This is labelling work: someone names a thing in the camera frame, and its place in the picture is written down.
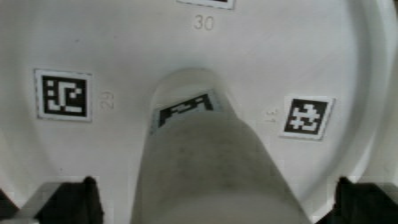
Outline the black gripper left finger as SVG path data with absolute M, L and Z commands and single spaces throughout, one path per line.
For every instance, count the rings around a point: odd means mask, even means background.
M 47 182 L 21 207 L 12 224 L 104 224 L 95 179 Z

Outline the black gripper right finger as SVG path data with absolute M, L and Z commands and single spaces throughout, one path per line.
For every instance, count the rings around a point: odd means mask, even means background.
M 373 183 L 339 178 L 332 224 L 398 224 L 398 203 Z

